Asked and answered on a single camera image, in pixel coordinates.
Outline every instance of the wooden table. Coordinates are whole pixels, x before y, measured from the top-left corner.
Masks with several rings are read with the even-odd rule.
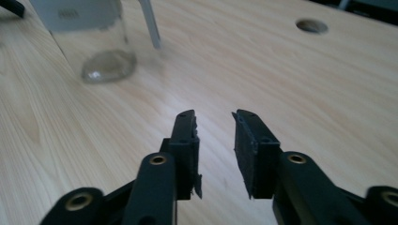
[[[0,11],[0,224],[38,224],[75,188],[128,183],[189,109],[204,198],[178,203],[179,224],[276,223],[238,170],[236,109],[257,113],[284,151],[312,157],[341,188],[398,187],[397,27],[299,0],[154,0],[157,51],[139,3],[126,0],[137,68],[84,84],[21,2],[24,20]],[[302,32],[302,18],[329,31]]]

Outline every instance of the metal bolt hole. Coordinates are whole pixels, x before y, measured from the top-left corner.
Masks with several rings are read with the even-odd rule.
[[[66,203],[68,211],[77,211],[85,208],[93,201],[93,196],[87,192],[78,193],[72,196]]]
[[[152,165],[161,165],[164,162],[166,162],[166,157],[162,157],[162,156],[155,156],[152,159],[149,160],[150,164]]]
[[[296,26],[304,32],[316,35],[324,34],[328,31],[328,27],[323,22],[317,20],[299,20],[296,22]]]
[[[297,164],[304,164],[307,162],[307,159],[305,157],[299,156],[299,155],[290,155],[287,157],[291,162],[297,163]]]

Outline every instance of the wood grain surface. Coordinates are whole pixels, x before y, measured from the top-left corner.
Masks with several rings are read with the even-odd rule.
[[[341,188],[398,188],[397,27],[300,0],[153,0],[157,51],[139,3],[124,0],[137,68],[85,84],[21,2],[23,20],[0,8],[0,224],[39,224],[75,188],[107,194],[133,180],[189,109],[204,198],[178,203],[179,224],[276,224],[271,201],[249,200],[238,170],[237,109]],[[303,18],[329,31],[302,32]]]

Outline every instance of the black plastic part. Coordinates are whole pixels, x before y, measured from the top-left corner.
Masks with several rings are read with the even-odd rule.
[[[275,168],[283,152],[280,142],[257,116],[237,110],[235,153],[249,197],[271,199],[276,186]]]
[[[164,139],[161,145],[161,152],[172,154],[176,160],[178,200],[189,200],[193,188],[202,198],[202,175],[198,174],[200,141],[196,127],[194,110],[180,113],[176,117],[171,138]]]
[[[101,210],[103,201],[103,194],[99,189],[92,187],[82,187],[75,189],[59,199],[53,209],[41,221],[40,224],[103,224],[105,216]]]
[[[310,157],[285,152],[277,173],[301,224],[370,224]]]
[[[398,224],[398,189],[371,187],[365,198],[365,214],[373,224]]]
[[[104,212],[107,215],[105,224],[117,225],[122,222],[124,210],[130,198],[133,185],[134,181],[131,181],[105,196]]]
[[[290,202],[289,196],[287,196],[286,191],[280,182],[278,182],[275,189],[272,209],[278,224],[300,224],[299,215],[297,214],[293,204]]]
[[[16,14],[17,16],[23,18],[24,14],[24,6],[23,4],[19,3],[15,0],[1,0],[0,7],[3,7],[12,13]]]
[[[146,156],[134,181],[122,225],[176,224],[176,167],[168,153]]]

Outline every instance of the light wooden tabletop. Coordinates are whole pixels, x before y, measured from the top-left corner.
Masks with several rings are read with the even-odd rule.
[[[275,224],[249,200],[231,112],[257,113],[284,151],[313,158],[364,196],[398,187],[398,28],[300,0],[153,0],[162,49],[140,5],[123,1],[138,64],[120,82],[84,84],[27,0],[0,9],[0,224],[38,224],[80,187],[105,194],[133,180],[178,113],[195,109],[203,200],[179,224]],[[314,35],[303,18],[324,22]]]

